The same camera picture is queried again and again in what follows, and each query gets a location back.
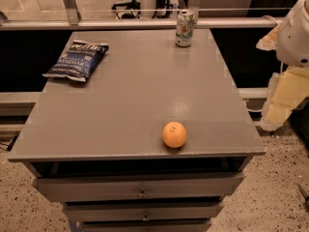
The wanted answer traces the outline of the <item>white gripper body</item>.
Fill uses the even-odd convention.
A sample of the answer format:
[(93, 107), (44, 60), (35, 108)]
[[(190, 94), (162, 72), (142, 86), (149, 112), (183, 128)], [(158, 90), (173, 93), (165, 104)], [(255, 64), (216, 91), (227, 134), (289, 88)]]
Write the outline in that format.
[(287, 65), (309, 66), (309, 0), (298, 0), (279, 25), (277, 59)]

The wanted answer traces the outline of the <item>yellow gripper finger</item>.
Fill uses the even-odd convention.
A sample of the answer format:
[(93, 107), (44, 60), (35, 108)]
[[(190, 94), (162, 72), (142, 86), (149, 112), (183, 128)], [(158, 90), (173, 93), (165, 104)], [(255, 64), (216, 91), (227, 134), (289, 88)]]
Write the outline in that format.
[(264, 131), (276, 131), (308, 96), (308, 67), (289, 66), (282, 73), (275, 72), (268, 83), (260, 127)]
[(279, 27), (274, 27), (265, 36), (258, 40), (256, 47), (261, 50), (271, 51), (276, 49), (277, 34)]

